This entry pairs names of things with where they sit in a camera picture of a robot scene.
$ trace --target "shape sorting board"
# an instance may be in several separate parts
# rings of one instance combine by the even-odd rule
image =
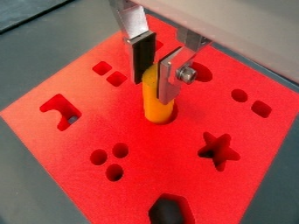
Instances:
[[[148,23],[157,61],[179,43],[168,24]],[[125,51],[117,33],[1,117],[92,223],[149,223],[161,195],[181,197],[187,224],[239,223],[297,114],[297,94],[207,46],[173,121],[155,125]]]

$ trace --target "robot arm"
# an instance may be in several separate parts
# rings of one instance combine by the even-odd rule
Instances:
[[[297,1],[132,0],[132,2],[299,83]]]

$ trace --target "yellow cylinder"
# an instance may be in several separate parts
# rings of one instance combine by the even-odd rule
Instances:
[[[168,123],[172,119],[173,100],[163,105],[156,98],[157,89],[157,64],[153,64],[143,76],[144,117],[157,124]]]

